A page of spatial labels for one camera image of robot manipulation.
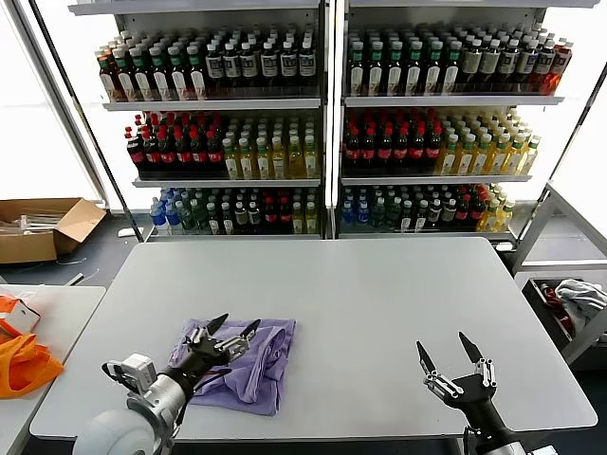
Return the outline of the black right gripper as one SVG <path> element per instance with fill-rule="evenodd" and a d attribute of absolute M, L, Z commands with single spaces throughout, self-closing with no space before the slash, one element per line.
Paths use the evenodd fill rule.
<path fill-rule="evenodd" d="M 478 346 L 463 332 L 459 332 L 458 336 L 475 373 L 451 381 L 437 371 L 428 352 L 418 340 L 416 349 L 425 374 L 424 384 L 436 396 L 448 396 L 446 405 L 461 410 L 472 427 L 501 427 L 503 420 L 492 403 L 496 392 L 493 361 L 484 357 Z"/>

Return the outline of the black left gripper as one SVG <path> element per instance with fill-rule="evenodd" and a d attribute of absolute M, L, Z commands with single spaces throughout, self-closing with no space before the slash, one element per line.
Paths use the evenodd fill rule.
<path fill-rule="evenodd" d="M 168 367 L 168 376 L 184 387 L 196 387 L 208 372 L 221 365 L 221 355 L 227 361 L 244 355 L 261 321 L 254 320 L 240 335 L 222 341 L 214 334 L 227 319 L 228 314 L 225 313 L 206 323 L 189 322 L 183 333 L 181 355 Z"/>

